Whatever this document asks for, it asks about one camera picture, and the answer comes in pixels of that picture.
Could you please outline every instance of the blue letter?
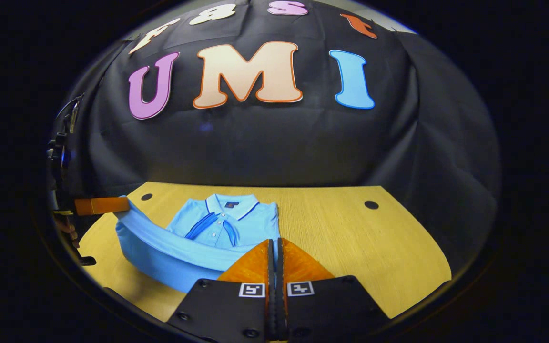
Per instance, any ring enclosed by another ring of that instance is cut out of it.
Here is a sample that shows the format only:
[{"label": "blue letter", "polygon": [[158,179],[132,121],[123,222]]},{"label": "blue letter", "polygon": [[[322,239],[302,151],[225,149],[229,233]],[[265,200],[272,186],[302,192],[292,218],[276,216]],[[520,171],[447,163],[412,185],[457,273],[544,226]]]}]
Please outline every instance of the blue letter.
[{"label": "blue letter", "polygon": [[330,50],[329,56],[338,61],[342,91],[336,95],[338,104],[354,109],[371,109],[374,100],[368,95],[364,64],[366,59],[341,50]]}]

